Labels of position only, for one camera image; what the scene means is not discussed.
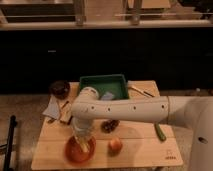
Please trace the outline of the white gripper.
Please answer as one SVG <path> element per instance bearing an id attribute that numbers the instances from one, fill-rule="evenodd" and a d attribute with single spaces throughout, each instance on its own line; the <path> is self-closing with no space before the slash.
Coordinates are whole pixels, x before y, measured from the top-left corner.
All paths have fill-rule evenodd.
<path id="1" fill-rule="evenodd" d="M 89 140 L 93 129 L 93 121 L 87 119 L 72 118 L 71 121 L 74 135 L 78 138 Z"/>

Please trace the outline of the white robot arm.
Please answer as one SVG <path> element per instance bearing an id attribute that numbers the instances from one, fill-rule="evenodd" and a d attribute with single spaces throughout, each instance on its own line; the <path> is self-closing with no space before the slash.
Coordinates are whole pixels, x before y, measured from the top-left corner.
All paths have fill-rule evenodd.
<path id="1" fill-rule="evenodd" d="M 159 123 L 193 131 L 188 171 L 213 171 L 213 97 L 160 96 L 99 100 L 92 87 L 83 88 L 71 105 L 77 136 L 87 137 L 95 119 Z"/>

